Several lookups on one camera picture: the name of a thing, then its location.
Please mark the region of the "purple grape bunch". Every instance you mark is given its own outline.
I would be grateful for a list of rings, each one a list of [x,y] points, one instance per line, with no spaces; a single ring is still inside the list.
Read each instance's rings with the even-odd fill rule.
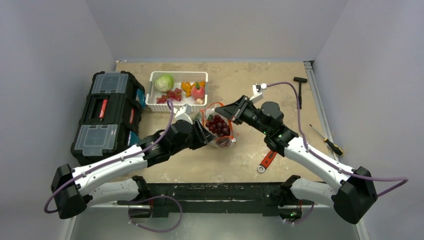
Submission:
[[[218,114],[209,115],[205,127],[219,138],[229,136],[231,133],[228,122]]]

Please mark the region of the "small red grape bunch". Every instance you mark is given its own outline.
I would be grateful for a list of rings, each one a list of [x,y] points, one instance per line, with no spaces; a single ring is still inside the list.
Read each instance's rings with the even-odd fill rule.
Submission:
[[[174,90],[168,90],[166,93],[163,93],[161,96],[156,98],[157,104],[165,104],[167,100],[180,102],[183,98],[183,91],[179,88]]]

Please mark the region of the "clear zip top bag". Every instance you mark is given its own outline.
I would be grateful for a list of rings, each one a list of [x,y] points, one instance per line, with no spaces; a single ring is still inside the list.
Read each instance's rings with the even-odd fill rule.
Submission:
[[[226,149],[236,144],[236,132],[234,131],[232,122],[216,110],[224,105],[221,102],[214,102],[205,109],[200,110],[200,120],[206,130],[214,136],[210,145]]]

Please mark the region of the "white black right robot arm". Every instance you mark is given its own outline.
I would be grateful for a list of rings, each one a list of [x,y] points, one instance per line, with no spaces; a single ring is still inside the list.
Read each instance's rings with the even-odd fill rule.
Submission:
[[[297,162],[324,181],[296,179],[281,189],[284,202],[292,204],[305,199],[333,207],[343,220],[357,224],[377,201],[369,170],[362,166],[354,169],[309,146],[303,137],[284,125],[284,114],[276,102],[266,101],[257,108],[243,95],[234,103],[217,107],[215,112],[237,125],[246,123],[260,131],[271,151]]]

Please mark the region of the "beige garlic bulb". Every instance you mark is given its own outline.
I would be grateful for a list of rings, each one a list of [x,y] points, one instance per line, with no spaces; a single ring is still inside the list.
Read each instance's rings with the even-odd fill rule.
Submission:
[[[195,104],[196,105],[203,105],[204,104],[204,100],[202,98],[198,98],[195,100]]]

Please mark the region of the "pink peach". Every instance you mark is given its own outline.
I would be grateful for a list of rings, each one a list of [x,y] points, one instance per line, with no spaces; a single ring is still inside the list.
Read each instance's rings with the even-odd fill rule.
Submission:
[[[194,86],[191,88],[190,93],[194,100],[204,99],[206,95],[205,88],[202,85],[200,85],[198,82],[196,82]]]

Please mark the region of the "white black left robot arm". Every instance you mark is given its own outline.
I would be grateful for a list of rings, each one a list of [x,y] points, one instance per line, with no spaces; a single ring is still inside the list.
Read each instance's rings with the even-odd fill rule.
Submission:
[[[104,160],[76,168],[61,165],[55,171],[50,185],[52,195],[44,212],[58,213],[60,219],[77,216],[95,199],[94,191],[108,181],[168,161],[182,150],[207,146],[214,138],[198,120],[177,120]]]

